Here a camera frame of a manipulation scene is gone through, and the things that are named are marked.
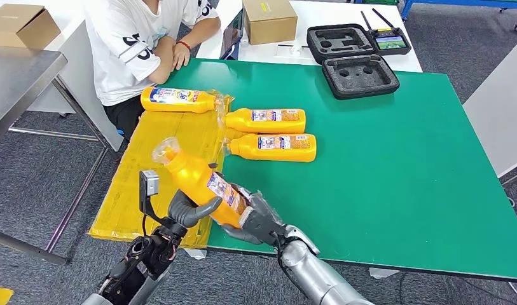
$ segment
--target antenna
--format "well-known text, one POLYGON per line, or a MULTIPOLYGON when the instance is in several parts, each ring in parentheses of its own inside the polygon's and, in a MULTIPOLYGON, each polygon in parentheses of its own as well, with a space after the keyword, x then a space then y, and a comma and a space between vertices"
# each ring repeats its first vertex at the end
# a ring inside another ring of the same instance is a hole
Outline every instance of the antenna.
POLYGON ((363 13, 363 11, 361 11, 361 16, 363 16, 363 20, 365 20, 365 24, 367 25, 368 30, 372 30, 373 28, 369 24, 369 20, 367 20, 367 17, 365 17, 365 13, 363 13))
POLYGON ((389 22, 389 21, 388 21, 384 16, 382 16, 382 14, 380 14, 378 11, 376 11, 376 9, 375 9, 375 8, 373 8, 373 11, 374 11, 374 12, 375 12, 375 14, 377 14, 377 15, 378 15, 378 17, 380 17, 380 18, 381 18, 381 19, 382 19, 382 20, 383 20, 387 25, 389 25, 389 27, 390 27, 391 29, 393 29, 393 28, 394 28, 394 26, 391 24, 391 22, 389 22))

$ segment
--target brown cardboard box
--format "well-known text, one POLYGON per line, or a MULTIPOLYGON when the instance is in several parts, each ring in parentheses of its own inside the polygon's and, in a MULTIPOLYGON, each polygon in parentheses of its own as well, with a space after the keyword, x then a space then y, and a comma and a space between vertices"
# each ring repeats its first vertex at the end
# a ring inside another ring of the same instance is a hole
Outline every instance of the brown cardboard box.
POLYGON ((0 46, 43 49, 58 34, 60 29, 44 6, 0 6, 0 46))
POLYGON ((243 7, 250 44, 296 38, 298 16, 288 0, 243 0, 243 7))

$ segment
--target gray carpet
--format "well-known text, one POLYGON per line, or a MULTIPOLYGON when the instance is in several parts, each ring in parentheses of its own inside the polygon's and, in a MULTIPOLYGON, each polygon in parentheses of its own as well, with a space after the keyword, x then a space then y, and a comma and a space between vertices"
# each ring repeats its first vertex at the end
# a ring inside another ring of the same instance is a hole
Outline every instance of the gray carpet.
MULTIPOLYGON (((442 72, 462 102, 517 43, 517 11, 415 4, 406 23, 424 71, 442 72), (449 33, 455 46, 442 39, 449 33)), ((27 112, 18 126, 88 133, 76 117, 27 112)), ((99 153, 94 143, 8 133, 0 142, 0 230, 44 246, 99 153)), ((79 304, 95 290, 126 243, 86 235, 117 164, 107 157, 55 252, 54 266, 0 246, 0 287, 10 304, 79 304)), ((517 181, 506 192, 516 203, 517 181)), ((335 264, 376 304, 517 304, 507 283, 423 273, 375 280, 362 267, 335 264)), ((150 304, 308 304, 271 258, 210 252, 196 261, 178 253, 170 278, 150 304)))

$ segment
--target bottle label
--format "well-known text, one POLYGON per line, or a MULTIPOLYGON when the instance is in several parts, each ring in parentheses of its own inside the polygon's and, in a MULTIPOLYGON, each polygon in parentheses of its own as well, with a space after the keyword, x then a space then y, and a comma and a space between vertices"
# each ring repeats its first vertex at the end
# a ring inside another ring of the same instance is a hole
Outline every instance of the bottle label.
POLYGON ((310 148, 306 135, 282 135, 258 137, 258 149, 301 149, 310 148))
POLYGON ((149 94, 152 103, 192 104, 196 102, 199 91, 155 87, 149 94))
POLYGON ((215 193, 215 195, 221 197, 223 201, 238 214, 241 215, 245 210, 244 199, 241 195, 234 191, 234 188, 215 172, 211 173, 207 187, 215 193))
POLYGON ((300 113, 297 109, 271 109, 251 111, 253 121, 298 121, 300 113))

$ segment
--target controller screen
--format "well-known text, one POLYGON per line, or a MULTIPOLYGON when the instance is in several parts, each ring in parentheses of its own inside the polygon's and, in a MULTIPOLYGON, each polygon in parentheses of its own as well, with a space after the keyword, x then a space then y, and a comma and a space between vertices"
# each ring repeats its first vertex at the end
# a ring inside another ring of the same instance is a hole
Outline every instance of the controller screen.
POLYGON ((376 43, 380 50, 405 48, 406 43, 402 36, 378 37, 376 43))

